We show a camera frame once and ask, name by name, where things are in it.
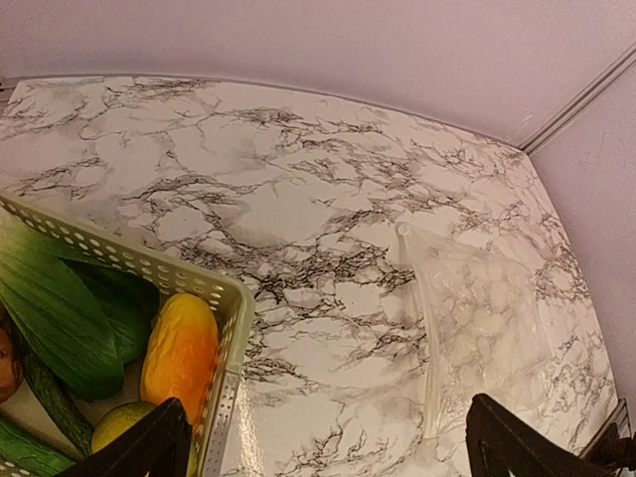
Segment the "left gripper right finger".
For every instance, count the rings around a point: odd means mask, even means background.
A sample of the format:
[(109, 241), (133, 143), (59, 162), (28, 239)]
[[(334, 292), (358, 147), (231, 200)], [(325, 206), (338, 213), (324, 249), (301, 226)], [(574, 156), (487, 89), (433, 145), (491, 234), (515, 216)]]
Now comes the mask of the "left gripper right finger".
[(557, 446), (486, 394), (473, 397), (466, 417), (466, 447), (473, 476), (615, 476)]

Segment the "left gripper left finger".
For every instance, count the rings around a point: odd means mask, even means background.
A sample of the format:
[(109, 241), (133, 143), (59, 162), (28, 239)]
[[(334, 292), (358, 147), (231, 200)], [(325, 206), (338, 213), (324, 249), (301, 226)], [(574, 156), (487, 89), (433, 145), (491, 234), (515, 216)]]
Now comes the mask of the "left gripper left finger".
[(63, 477), (173, 476), (188, 474), (192, 426), (171, 397)]

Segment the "fake yellow lemon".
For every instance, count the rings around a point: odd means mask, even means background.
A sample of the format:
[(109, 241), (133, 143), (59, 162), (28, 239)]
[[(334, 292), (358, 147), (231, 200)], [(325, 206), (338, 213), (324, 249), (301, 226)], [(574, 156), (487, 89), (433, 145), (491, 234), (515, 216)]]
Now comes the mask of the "fake yellow lemon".
[(111, 409), (94, 429), (91, 438), (91, 453), (94, 454), (107, 446), (155, 407), (155, 404), (149, 402), (134, 401)]

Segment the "fake orange pepper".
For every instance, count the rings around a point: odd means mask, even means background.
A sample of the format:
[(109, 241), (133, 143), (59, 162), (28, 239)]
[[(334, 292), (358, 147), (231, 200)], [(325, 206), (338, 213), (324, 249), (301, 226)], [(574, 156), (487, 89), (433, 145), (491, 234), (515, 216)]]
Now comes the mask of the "fake orange pepper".
[(143, 362), (140, 397), (161, 404), (182, 403), (189, 423), (197, 428), (219, 355), (219, 329), (203, 299), (189, 293), (171, 296), (161, 308)]

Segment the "clear polka dot zip bag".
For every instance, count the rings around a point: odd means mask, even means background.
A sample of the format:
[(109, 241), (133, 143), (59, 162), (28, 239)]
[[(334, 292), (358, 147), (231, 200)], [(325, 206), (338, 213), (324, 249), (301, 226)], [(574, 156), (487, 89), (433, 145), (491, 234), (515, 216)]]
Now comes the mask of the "clear polka dot zip bag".
[(552, 350), (530, 272), (498, 251), (407, 223), (397, 235), (428, 343), (425, 436), (460, 425), (477, 394), (512, 412), (540, 406)]

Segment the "fake dark green cucumber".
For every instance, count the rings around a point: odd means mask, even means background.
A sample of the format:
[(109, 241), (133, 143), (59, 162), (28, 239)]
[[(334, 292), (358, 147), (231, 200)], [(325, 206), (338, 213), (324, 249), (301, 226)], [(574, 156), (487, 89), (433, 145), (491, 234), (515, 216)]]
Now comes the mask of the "fake dark green cucumber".
[(31, 392), (62, 435), (83, 456), (91, 454), (93, 426), (61, 381), (26, 343), (20, 344), (24, 378)]

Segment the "fake green bok choy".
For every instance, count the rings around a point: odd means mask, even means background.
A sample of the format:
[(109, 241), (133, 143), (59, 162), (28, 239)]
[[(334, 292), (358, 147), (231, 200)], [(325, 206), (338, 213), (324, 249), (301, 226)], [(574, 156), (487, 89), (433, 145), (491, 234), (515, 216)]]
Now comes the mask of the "fake green bok choy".
[(100, 400), (145, 353), (160, 293), (102, 240), (3, 211), (1, 302), (73, 394)]

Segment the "fake brown potato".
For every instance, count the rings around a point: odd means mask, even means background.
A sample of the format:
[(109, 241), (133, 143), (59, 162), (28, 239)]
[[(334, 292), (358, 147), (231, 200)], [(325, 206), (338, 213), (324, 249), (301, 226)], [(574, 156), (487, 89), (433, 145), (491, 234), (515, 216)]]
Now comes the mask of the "fake brown potato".
[(0, 402), (5, 402), (13, 396), (22, 382), (23, 367), (19, 350), (9, 333), (2, 329), (0, 334)]

